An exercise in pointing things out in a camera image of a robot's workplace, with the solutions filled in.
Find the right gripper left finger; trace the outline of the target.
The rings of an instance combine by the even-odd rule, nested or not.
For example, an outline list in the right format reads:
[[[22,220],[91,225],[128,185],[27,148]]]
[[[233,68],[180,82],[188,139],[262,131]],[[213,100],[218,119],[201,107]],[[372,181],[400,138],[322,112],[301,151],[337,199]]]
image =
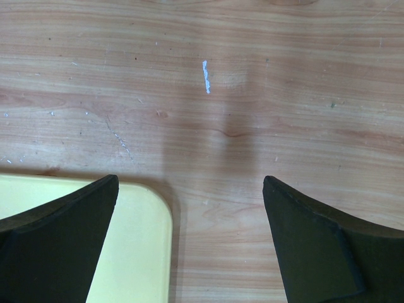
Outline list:
[[[107,175],[1,220],[1,302],[85,302],[119,192]]]

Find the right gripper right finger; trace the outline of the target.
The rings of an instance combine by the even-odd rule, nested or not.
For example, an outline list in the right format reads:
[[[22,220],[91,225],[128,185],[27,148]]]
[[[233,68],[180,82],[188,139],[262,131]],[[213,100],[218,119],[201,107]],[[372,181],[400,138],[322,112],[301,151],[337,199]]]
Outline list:
[[[402,302],[403,232],[368,222],[263,181],[268,217],[289,302]]]

